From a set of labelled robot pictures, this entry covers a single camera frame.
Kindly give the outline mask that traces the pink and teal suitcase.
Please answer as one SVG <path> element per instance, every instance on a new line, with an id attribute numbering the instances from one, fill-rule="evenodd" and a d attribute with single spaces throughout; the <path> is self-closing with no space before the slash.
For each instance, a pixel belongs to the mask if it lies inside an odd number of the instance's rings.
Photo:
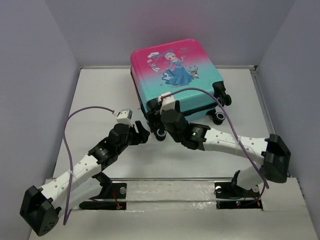
<path id="1" fill-rule="evenodd" d="M 160 120 L 158 97 L 162 94 L 174 94 L 179 110 L 188 121 L 210 116 L 216 125 L 226 118 L 216 110 L 218 105 L 232 103 L 222 76 L 195 39 L 134 51 L 130 55 L 130 74 L 140 109 L 158 141 L 167 135 Z"/>

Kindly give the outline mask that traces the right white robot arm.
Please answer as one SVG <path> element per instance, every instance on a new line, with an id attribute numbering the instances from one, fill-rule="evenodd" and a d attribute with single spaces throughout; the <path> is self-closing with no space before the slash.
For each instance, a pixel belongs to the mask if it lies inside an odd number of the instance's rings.
<path id="1" fill-rule="evenodd" d="M 162 123 L 176 143 L 190 150 L 222 152 L 250 161 L 250 167 L 238 170 L 233 176 L 230 190 L 235 196 L 242 196 L 261 183 L 286 183 L 291 151 L 279 135 L 234 136 L 208 125 L 188 122 L 176 105 L 175 100 L 168 98 L 155 98 L 147 103 L 149 115 Z"/>

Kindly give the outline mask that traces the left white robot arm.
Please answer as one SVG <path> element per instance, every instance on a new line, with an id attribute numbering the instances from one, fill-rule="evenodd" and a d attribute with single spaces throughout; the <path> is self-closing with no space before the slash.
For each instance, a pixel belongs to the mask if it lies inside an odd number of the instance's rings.
<path id="1" fill-rule="evenodd" d="M 150 132 L 140 121 L 136 121 L 133 126 L 115 124 L 108 136 L 89 150 L 71 171 L 40 187 L 30 186 L 24 193 L 20 216 L 37 236 L 46 235 L 58 223 L 61 211 L 71 208 L 71 193 L 88 179 L 97 180 L 93 186 L 97 196 L 108 196 L 111 185 L 104 181 L 107 176 L 103 170 L 117 161 L 128 146 L 145 144 L 149 135 Z"/>

